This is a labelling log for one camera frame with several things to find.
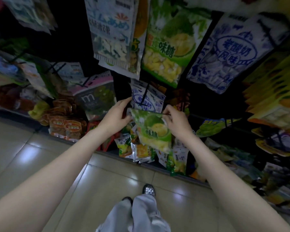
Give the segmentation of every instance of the hand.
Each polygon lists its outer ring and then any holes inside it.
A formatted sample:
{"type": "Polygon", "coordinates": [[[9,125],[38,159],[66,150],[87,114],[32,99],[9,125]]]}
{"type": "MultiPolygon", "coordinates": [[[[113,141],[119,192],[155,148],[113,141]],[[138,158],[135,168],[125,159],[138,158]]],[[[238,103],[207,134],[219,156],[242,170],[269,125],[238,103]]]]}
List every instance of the hand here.
{"type": "Polygon", "coordinates": [[[112,108],[108,111],[108,113],[98,125],[98,127],[103,127],[103,130],[107,132],[108,137],[120,131],[131,120],[130,116],[126,116],[122,119],[124,109],[131,101],[131,99],[132,97],[129,97],[127,99],[118,101],[114,106],[112,106],[112,108]]]}
{"type": "Polygon", "coordinates": [[[166,121],[171,133],[184,142],[188,135],[193,134],[185,113],[167,105],[163,111],[163,119],[166,121]]]}

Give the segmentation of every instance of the leg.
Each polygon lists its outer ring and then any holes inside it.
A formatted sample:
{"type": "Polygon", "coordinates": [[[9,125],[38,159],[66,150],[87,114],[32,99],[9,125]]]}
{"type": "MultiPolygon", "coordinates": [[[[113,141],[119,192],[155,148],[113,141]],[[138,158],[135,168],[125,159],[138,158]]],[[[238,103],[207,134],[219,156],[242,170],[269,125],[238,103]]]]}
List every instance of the leg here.
{"type": "Polygon", "coordinates": [[[142,195],[134,198],[132,206],[133,232],[171,232],[168,223],[160,216],[157,209],[154,189],[150,194],[144,191],[142,195]]]}
{"type": "Polygon", "coordinates": [[[97,228],[96,232],[132,232],[131,209],[130,200],[124,198],[113,207],[105,222],[97,228]]]}

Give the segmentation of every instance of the forearm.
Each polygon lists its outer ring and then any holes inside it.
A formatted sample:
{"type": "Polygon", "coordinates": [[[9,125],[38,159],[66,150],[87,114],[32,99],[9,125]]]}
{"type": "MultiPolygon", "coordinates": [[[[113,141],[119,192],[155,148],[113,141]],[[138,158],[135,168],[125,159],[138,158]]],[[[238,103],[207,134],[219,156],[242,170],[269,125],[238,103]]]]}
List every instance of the forearm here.
{"type": "Polygon", "coordinates": [[[190,135],[185,144],[201,166],[237,231],[290,231],[290,226],[282,217],[228,169],[199,138],[190,135]]]}
{"type": "Polygon", "coordinates": [[[90,131],[0,200],[0,232],[43,229],[92,153],[108,138],[102,129],[90,131]]]}

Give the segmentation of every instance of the tile floor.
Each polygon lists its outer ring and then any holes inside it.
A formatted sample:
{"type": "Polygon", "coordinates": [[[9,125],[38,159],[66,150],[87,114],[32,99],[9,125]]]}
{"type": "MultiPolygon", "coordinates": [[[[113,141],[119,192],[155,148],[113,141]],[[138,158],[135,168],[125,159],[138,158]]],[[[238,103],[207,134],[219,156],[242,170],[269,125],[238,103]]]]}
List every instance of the tile floor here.
{"type": "MultiPolygon", "coordinates": [[[[69,147],[0,118],[0,198],[69,147]]],[[[173,232],[235,231],[210,189],[93,154],[43,232],[95,231],[118,201],[139,195],[145,183],[155,186],[158,209],[173,232]]]]}

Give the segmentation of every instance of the black shoe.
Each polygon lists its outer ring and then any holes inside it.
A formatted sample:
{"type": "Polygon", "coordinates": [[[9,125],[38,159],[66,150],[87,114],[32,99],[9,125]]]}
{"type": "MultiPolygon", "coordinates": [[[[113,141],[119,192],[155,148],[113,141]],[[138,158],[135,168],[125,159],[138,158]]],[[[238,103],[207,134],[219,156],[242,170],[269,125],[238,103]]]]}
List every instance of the black shoe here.
{"type": "Polygon", "coordinates": [[[148,194],[151,196],[156,196],[156,191],[154,189],[154,187],[151,184],[145,184],[145,186],[143,187],[143,191],[142,194],[148,194]]]}
{"type": "Polygon", "coordinates": [[[124,200],[126,200],[126,199],[128,199],[128,200],[130,201],[131,206],[132,206],[132,204],[133,204],[133,199],[131,199],[131,197],[129,197],[129,196],[124,197],[121,201],[124,201],[124,200]]]}

